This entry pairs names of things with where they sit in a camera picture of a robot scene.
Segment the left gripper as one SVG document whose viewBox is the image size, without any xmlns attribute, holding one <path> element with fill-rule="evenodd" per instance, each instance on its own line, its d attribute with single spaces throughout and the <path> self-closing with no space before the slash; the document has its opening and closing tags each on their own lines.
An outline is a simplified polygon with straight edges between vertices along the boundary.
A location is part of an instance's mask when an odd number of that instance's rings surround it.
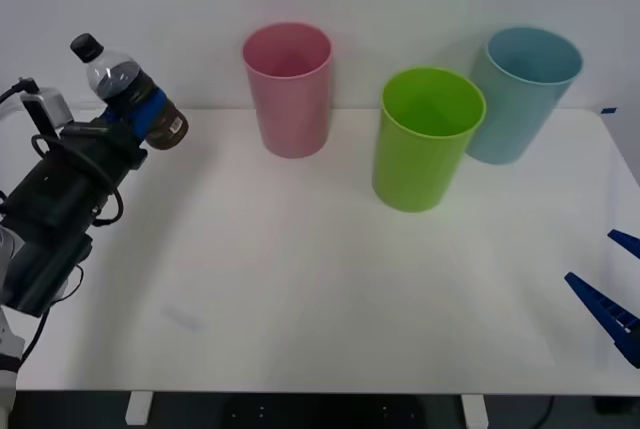
<svg viewBox="0 0 640 429">
<path fill-rule="evenodd" d="M 31 145 L 40 161 L 8 196 L 10 230 L 86 230 L 118 222 L 124 215 L 119 185 L 141 167 L 148 151 L 165 150 L 155 131 L 168 98 L 161 89 L 125 117 L 107 106 L 92 120 L 93 135 L 36 134 Z"/>
</svg>

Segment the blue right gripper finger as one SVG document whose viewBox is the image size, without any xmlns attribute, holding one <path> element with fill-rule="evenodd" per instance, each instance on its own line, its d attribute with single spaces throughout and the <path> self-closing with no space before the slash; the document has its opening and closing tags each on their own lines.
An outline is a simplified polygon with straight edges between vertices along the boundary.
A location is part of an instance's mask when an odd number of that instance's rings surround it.
<svg viewBox="0 0 640 429">
<path fill-rule="evenodd" d="M 639 368 L 639 318 L 569 272 L 564 280 L 612 339 L 622 356 Z"/>
<path fill-rule="evenodd" d="M 619 230 L 611 230 L 607 237 L 640 259 L 640 239 Z"/>
</svg>

